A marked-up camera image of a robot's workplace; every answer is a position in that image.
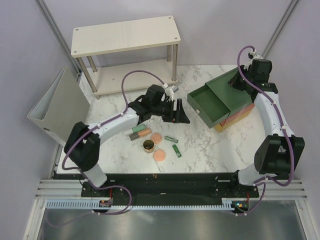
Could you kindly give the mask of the green drawer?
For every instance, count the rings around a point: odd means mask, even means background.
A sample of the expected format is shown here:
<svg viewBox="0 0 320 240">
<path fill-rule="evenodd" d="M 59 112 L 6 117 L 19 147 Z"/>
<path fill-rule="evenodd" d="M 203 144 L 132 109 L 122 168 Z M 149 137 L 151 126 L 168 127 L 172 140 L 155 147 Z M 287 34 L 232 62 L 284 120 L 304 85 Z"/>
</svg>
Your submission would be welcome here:
<svg viewBox="0 0 320 240">
<path fill-rule="evenodd" d="M 225 120 L 230 110 L 205 84 L 187 94 L 187 102 L 209 129 Z"/>
</svg>

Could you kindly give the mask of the mint green tube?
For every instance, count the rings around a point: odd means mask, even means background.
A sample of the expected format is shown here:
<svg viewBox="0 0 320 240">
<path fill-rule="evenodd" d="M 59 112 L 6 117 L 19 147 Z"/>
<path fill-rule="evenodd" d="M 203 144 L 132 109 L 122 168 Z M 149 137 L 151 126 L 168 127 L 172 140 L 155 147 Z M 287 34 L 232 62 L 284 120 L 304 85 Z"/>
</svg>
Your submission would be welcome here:
<svg viewBox="0 0 320 240">
<path fill-rule="evenodd" d="M 146 125 L 145 124 L 140 124 L 140 125 L 137 125 L 135 127 L 132 127 L 130 129 L 128 129 L 127 131 L 124 132 L 124 135 L 125 136 L 128 136 L 128 135 L 131 135 L 131 134 L 134 134 L 134 133 L 137 133 L 139 131 L 142 131 L 146 129 Z"/>
</svg>

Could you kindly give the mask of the orange brown tube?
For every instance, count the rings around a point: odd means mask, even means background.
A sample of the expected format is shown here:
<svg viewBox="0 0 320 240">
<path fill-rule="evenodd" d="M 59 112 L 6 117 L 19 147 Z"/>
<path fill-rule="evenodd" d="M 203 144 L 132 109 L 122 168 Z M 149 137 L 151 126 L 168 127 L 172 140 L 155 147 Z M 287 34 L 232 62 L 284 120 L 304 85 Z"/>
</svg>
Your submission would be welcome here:
<svg viewBox="0 0 320 240">
<path fill-rule="evenodd" d="M 145 137 L 145 136 L 147 136 L 147 135 L 149 135 L 151 133 L 152 133 L 151 129 L 150 128 L 146 128 L 146 129 L 143 129 L 143 130 L 140 130 L 138 132 L 130 134 L 129 138 L 130 138 L 131 141 L 134 141 L 136 139 Z"/>
</svg>

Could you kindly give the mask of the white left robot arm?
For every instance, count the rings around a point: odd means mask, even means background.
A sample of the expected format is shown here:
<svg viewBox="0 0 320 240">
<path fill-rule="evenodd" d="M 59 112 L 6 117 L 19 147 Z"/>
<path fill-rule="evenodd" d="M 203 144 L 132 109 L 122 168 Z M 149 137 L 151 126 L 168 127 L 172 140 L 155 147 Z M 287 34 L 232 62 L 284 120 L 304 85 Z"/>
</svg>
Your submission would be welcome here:
<svg viewBox="0 0 320 240">
<path fill-rule="evenodd" d="M 65 157 L 77 166 L 92 184 L 92 191 L 99 197 L 106 196 L 110 191 L 107 175 L 98 164 L 100 146 L 113 136 L 136 127 L 149 120 L 152 116 L 161 117 L 163 122 L 189 124 L 182 100 L 175 99 L 179 90 L 175 85 L 151 85 L 145 94 L 132 102 L 127 102 L 124 111 L 104 121 L 91 125 L 78 122 L 64 146 Z"/>
</svg>

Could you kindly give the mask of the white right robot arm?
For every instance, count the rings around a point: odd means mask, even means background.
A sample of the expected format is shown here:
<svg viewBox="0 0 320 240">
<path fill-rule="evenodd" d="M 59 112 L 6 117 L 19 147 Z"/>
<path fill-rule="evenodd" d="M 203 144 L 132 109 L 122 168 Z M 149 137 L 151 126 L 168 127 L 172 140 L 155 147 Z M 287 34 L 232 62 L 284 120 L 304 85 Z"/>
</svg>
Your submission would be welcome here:
<svg viewBox="0 0 320 240">
<path fill-rule="evenodd" d="M 254 162 L 238 172 L 238 179 L 229 184 L 235 197 L 242 196 L 247 186 L 265 180 L 286 187 L 294 178 L 294 172 L 305 147 L 302 137 L 290 129 L 279 102 L 277 86 L 269 82 L 272 62 L 256 55 L 246 65 L 241 65 L 228 84 L 250 95 L 258 109 L 265 132 L 265 139 L 255 152 Z"/>
</svg>

